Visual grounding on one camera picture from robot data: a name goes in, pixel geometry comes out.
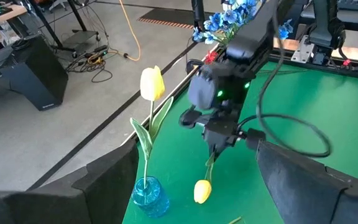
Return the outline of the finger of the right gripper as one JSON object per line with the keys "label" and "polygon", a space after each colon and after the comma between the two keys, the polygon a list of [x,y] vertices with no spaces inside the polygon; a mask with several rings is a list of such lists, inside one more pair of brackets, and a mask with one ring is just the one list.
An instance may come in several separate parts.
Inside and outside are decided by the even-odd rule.
{"label": "finger of the right gripper", "polygon": [[216,144],[216,158],[218,158],[221,153],[229,146],[226,141],[219,142]]}
{"label": "finger of the right gripper", "polygon": [[217,159],[217,144],[214,141],[207,141],[209,158],[212,161]]}

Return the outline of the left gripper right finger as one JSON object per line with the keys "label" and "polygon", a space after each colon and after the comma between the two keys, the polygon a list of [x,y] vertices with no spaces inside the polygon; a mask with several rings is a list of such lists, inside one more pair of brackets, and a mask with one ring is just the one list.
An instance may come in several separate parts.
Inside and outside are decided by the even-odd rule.
{"label": "left gripper right finger", "polygon": [[285,223],[358,224],[358,178],[267,141],[257,163]]}

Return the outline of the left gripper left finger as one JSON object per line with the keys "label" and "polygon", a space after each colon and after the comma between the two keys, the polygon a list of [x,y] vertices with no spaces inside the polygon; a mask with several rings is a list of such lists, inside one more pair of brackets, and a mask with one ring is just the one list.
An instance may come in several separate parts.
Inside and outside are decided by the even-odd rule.
{"label": "left gripper left finger", "polygon": [[136,142],[130,140],[42,187],[0,191],[0,224],[121,223],[138,163]]}

